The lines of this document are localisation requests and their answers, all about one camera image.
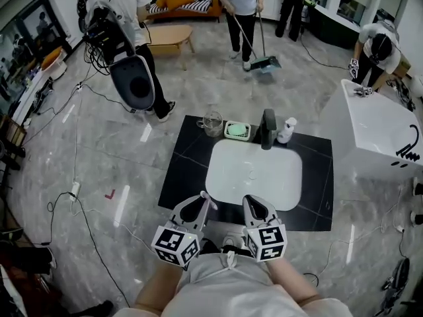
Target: black hair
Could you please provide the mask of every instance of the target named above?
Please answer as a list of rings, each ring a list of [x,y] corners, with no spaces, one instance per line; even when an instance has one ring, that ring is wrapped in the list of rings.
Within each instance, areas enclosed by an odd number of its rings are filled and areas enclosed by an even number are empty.
[[[373,38],[371,53],[376,61],[383,61],[392,53],[391,39],[385,34],[377,34]]]

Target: soap dish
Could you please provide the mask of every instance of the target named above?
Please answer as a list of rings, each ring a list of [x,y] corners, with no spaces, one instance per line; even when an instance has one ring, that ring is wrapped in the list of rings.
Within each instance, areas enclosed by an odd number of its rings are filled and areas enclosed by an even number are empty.
[[[238,127],[240,126],[244,126],[245,128],[241,127],[239,134],[233,134],[233,133],[231,134],[230,133],[231,126],[237,126],[237,129],[239,129]],[[251,126],[248,123],[235,122],[235,121],[226,122],[224,135],[228,139],[248,141],[250,139],[250,133],[251,133]]]

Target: green soap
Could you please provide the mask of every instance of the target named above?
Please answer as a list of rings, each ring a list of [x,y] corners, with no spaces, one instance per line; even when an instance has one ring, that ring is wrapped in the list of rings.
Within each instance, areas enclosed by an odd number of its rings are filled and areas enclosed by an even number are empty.
[[[230,125],[227,130],[229,134],[231,134],[232,136],[240,136],[240,135],[243,135],[247,131],[245,125],[240,123]]]

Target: broom handle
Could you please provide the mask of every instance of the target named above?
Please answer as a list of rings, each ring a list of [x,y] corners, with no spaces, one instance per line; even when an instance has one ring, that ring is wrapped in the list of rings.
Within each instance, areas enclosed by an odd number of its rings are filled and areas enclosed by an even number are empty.
[[[258,12],[258,17],[260,19],[260,28],[262,30],[263,56],[266,57],[266,48],[264,47],[264,33],[263,33],[263,22],[262,22],[262,13],[261,12]]]
[[[250,44],[250,42],[249,42],[249,39],[247,39],[247,35],[245,35],[244,30],[243,30],[243,28],[241,27],[241,24],[238,22],[237,17],[236,17],[235,15],[233,16],[233,18],[235,19],[235,22],[237,23],[237,25],[238,25],[239,29],[240,29],[240,30],[241,30],[241,32],[243,33],[244,40],[245,40],[245,41],[247,41],[247,44],[250,46],[251,51],[252,51],[252,53],[254,54],[254,56],[255,56],[255,58],[256,58],[256,60],[257,60],[258,58],[257,58],[256,52],[253,50],[253,48],[252,48],[252,46],[251,46],[251,44]]]

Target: sink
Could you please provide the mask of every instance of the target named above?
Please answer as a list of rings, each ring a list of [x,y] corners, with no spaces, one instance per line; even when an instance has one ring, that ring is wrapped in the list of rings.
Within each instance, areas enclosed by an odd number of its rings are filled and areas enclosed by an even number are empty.
[[[415,176],[423,166],[416,116],[379,93],[352,96],[358,86],[342,80],[320,115],[321,135],[332,140],[334,169],[353,178],[402,181]]]
[[[217,201],[242,205],[249,194],[288,211],[299,203],[302,173],[295,151],[224,139],[213,148],[206,189]]]

